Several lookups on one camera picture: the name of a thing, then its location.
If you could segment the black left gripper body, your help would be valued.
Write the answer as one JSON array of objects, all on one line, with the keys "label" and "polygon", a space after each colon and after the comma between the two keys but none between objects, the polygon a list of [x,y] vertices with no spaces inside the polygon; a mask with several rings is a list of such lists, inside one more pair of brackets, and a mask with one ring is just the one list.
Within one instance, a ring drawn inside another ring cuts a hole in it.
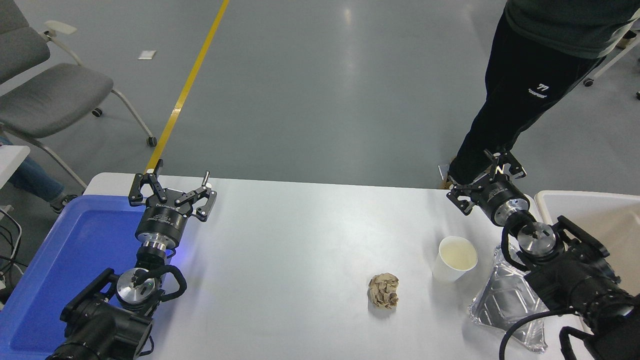
[{"label": "black left gripper body", "polygon": [[135,238],[141,242],[160,242],[165,246],[179,246],[185,232],[191,205],[169,206],[164,203],[147,205],[135,230]]}]

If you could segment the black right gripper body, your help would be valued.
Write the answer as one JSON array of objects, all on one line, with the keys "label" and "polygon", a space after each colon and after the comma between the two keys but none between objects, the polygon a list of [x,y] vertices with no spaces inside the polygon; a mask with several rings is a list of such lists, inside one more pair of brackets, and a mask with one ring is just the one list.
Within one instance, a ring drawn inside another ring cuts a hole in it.
[{"label": "black right gripper body", "polygon": [[489,219],[507,219],[518,211],[526,210],[526,197],[509,180],[477,182],[479,191],[473,193],[473,202]]}]

